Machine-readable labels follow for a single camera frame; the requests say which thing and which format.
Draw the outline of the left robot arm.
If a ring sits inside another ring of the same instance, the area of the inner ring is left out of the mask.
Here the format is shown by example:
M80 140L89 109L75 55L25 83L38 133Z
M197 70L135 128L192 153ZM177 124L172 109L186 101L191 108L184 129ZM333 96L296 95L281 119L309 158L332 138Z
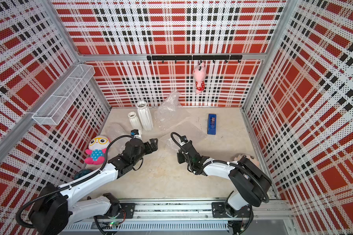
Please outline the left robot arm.
M124 176L145 155L158 150L158 140L143 142L128 136L124 151L112 159L104 153L102 166L72 182L44 187L39 196L25 203L16 213L16 222L35 229L41 235L58 235L65 227L96 216L117 217L125 214L120 201L111 193L82 201L92 191Z

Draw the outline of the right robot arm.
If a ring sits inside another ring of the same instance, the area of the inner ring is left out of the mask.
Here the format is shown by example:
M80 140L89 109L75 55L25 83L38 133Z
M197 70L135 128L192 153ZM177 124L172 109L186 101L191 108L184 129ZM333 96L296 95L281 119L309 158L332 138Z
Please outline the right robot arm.
M270 201L268 191L272 181L253 161L241 156L237 161L227 162L200 155L192 141L175 142L179 147L179 164L187 163L187 170L195 175L216 176L230 180L235 187L227 200L227 206L238 211L245 206L259 207Z

